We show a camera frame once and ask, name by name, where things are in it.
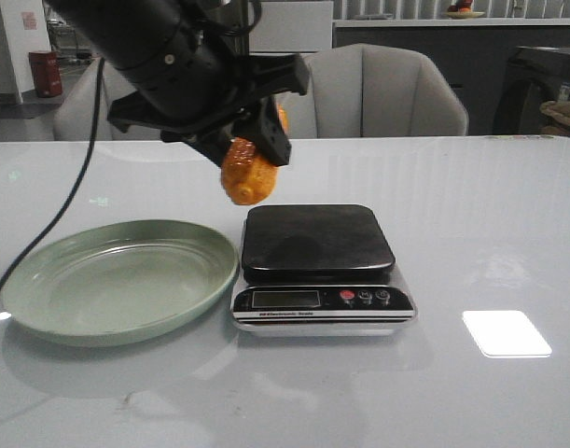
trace digital kitchen scale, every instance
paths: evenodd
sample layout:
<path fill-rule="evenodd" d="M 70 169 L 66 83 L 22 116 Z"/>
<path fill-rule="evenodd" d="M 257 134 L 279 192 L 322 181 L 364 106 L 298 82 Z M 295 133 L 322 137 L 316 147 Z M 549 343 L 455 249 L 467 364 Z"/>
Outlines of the digital kitchen scale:
<path fill-rule="evenodd" d="M 417 316 L 395 257 L 362 205 L 249 211 L 235 325 L 257 336 L 380 336 Z"/>

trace green plate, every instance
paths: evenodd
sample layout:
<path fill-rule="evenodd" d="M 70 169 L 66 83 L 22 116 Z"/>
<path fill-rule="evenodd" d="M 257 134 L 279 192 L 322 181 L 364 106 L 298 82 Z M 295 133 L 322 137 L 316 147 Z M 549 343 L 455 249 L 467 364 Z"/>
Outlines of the green plate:
<path fill-rule="evenodd" d="M 197 224 L 145 220 L 69 236 L 24 260 L 2 291 L 15 321 L 76 346 L 135 343 L 201 315 L 231 285 L 237 250 Z"/>

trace glossy table surface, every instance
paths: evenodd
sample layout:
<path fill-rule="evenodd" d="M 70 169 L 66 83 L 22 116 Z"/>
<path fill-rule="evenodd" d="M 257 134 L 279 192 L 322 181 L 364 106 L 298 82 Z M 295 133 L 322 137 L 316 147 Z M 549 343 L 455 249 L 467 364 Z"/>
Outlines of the glossy table surface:
<path fill-rule="evenodd" d="M 258 338 L 234 328 L 225 297 L 159 338 L 88 349 L 2 319 L 0 448 L 570 447 L 570 139 L 293 143 L 265 203 L 371 208 L 417 322 L 385 338 Z M 85 147 L 0 143 L 0 274 L 56 212 Z M 99 142 L 45 243 L 166 218 L 238 244 L 249 208 L 218 178 L 182 145 Z M 485 356 L 464 312 L 503 310 L 551 354 Z"/>

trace chair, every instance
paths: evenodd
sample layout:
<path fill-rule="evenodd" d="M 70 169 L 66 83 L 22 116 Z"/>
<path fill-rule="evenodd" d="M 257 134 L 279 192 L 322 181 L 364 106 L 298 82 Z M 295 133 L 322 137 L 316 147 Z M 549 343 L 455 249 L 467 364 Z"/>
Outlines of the chair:
<path fill-rule="evenodd" d="M 98 64 L 98 60 L 94 61 L 86 69 L 57 110 L 52 122 L 55 140 L 79 141 L 90 138 Z M 126 133 L 122 133 L 106 120 L 112 102 L 135 91 L 135 88 L 110 63 L 104 65 L 102 87 L 97 140 L 160 139 L 160 131 L 157 129 L 131 126 Z"/>
<path fill-rule="evenodd" d="M 306 57 L 308 93 L 281 93 L 291 138 L 465 135 L 468 115 L 434 63 L 356 44 Z"/>

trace lcd display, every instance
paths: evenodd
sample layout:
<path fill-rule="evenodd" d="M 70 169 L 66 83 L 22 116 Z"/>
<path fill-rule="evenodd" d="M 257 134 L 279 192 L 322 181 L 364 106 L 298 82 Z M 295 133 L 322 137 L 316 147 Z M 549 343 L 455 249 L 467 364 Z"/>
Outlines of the lcd display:
<path fill-rule="evenodd" d="M 320 306 L 317 290 L 254 291 L 252 308 L 313 308 Z"/>

